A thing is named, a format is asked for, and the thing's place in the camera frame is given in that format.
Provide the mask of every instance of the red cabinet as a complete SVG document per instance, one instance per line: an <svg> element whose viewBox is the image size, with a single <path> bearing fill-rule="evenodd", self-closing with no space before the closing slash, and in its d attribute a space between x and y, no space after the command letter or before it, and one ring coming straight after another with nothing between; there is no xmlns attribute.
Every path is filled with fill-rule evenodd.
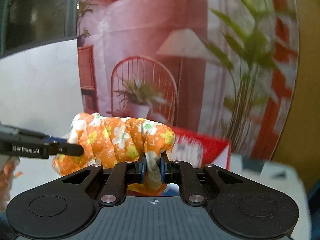
<svg viewBox="0 0 320 240"><path fill-rule="evenodd" d="M99 112L96 76L94 72L93 45L78 48L78 64L84 111Z"/></svg>

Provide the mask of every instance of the crosshair symbol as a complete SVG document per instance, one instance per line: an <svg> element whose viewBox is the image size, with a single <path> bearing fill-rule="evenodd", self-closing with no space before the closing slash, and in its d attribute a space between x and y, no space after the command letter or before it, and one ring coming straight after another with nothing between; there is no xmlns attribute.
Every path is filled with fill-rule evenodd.
<svg viewBox="0 0 320 240"><path fill-rule="evenodd" d="M156 200L156 199L153 199L153 200L151 200L151 201L149 201L149 202L151 202L151 204L155 205L155 204L158 204L158 203L161 202L161 201Z"/></svg>

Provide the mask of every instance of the orange cloth bundle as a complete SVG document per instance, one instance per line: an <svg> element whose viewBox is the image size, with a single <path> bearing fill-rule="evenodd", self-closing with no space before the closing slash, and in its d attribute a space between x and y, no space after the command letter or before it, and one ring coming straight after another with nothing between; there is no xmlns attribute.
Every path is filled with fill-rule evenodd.
<svg viewBox="0 0 320 240"><path fill-rule="evenodd" d="M113 168L118 162L137 161L145 154L148 168L145 183L131 184L128 190L158 195L165 188L157 162L162 152L171 153L174 133L164 124L142 118L82 113L73 119L68 142L81 145L84 155L57 155L52 166L62 176L95 163L102 164L105 169Z"/></svg>

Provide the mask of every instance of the yellow wall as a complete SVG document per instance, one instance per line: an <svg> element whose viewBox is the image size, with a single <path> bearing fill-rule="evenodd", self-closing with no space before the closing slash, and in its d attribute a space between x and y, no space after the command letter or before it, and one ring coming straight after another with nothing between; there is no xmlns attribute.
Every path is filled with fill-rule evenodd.
<svg viewBox="0 0 320 240"><path fill-rule="evenodd" d="M294 166L309 190L320 178L320 0L296 0L300 63L295 92L273 161Z"/></svg>

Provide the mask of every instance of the dark plant pot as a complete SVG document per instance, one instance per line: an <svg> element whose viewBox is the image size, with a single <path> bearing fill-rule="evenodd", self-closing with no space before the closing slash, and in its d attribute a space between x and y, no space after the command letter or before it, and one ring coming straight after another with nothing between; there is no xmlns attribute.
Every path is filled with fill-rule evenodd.
<svg viewBox="0 0 320 240"><path fill-rule="evenodd" d="M84 34L81 34L80 36L78 36L77 41L78 41L78 48L84 46L84 43L85 43Z"/></svg>

